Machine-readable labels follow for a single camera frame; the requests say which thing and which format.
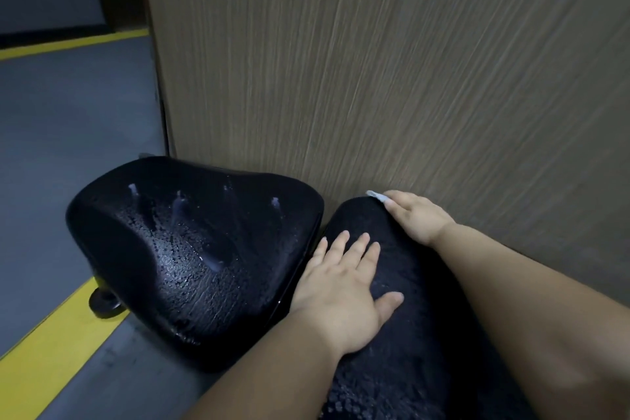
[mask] person's right arm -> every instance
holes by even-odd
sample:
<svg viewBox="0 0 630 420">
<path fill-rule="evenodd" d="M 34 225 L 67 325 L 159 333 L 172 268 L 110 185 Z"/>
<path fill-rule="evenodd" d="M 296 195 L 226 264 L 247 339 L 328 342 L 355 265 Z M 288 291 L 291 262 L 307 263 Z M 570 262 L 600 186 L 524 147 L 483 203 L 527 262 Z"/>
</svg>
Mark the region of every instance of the person's right arm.
<svg viewBox="0 0 630 420">
<path fill-rule="evenodd" d="M 630 309 L 456 224 L 427 198 L 385 194 L 407 234 L 455 274 L 542 419 L 630 419 Z"/>
</svg>

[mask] pinky finger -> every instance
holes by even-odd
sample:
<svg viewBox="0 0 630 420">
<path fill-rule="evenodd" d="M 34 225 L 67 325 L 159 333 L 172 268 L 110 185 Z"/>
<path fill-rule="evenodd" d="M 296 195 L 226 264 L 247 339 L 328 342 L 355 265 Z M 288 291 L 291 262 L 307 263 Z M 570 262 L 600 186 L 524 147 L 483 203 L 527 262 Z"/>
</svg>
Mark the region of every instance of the pinky finger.
<svg viewBox="0 0 630 420">
<path fill-rule="evenodd" d="M 328 247 L 328 240 L 326 239 L 326 237 L 323 237 L 321 241 L 319 241 L 317 248 L 315 248 L 313 257 L 311 257 L 311 260 L 306 264 L 306 269 L 305 269 L 306 271 L 309 271 L 316 265 L 321 264 L 321 262 L 324 260 L 324 255 L 326 254 L 327 247 Z"/>
</svg>

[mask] gray floor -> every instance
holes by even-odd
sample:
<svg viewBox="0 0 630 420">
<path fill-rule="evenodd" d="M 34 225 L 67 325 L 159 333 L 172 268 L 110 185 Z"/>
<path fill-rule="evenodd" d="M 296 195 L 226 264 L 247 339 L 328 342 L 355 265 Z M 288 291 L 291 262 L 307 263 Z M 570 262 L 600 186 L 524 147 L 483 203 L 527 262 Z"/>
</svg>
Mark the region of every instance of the gray floor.
<svg viewBox="0 0 630 420">
<path fill-rule="evenodd" d="M 65 210 L 96 177 L 162 154 L 148 37 L 0 62 L 0 354 L 91 275 Z M 214 376 L 130 316 L 40 418 L 174 419 Z"/>
</svg>

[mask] yellow floor stripe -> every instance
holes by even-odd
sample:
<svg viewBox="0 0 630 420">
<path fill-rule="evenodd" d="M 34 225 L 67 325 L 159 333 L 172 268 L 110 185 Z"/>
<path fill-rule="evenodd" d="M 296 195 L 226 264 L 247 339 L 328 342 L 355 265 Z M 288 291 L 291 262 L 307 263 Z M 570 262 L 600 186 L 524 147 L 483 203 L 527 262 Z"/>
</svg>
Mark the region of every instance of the yellow floor stripe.
<svg viewBox="0 0 630 420">
<path fill-rule="evenodd" d="M 27 55 L 35 55 L 37 53 L 54 52 L 55 50 L 67 50 L 69 48 L 84 47 L 85 45 L 114 42 L 116 40 L 131 39 L 134 37 L 144 37 L 146 35 L 149 35 L 148 29 L 139 29 L 127 32 L 116 32 L 114 34 L 83 37 L 81 39 L 61 40 L 59 42 L 48 42 L 45 44 L 29 45 L 26 47 L 7 48 L 4 50 L 0 50 L 0 60 L 24 57 Z"/>
<path fill-rule="evenodd" d="M 83 284 L 0 358 L 0 418 L 35 420 L 127 316 L 97 319 Z"/>
</svg>

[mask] black cushion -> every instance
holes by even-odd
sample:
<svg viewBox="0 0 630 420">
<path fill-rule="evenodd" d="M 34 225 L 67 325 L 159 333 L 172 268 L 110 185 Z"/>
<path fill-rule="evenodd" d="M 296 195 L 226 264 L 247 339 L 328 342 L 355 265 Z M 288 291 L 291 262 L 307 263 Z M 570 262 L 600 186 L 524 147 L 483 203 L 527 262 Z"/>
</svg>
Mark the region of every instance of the black cushion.
<svg viewBox="0 0 630 420">
<path fill-rule="evenodd" d="M 125 306 L 219 369 L 286 311 L 323 209 L 293 178 L 149 157 L 84 188 L 67 224 Z"/>
<path fill-rule="evenodd" d="M 405 302 L 363 350 L 345 356 L 325 419 L 532 419 L 522 392 L 435 251 L 412 241 L 373 198 L 344 202 L 325 235 L 364 232 L 381 244 L 370 290 Z"/>
</svg>

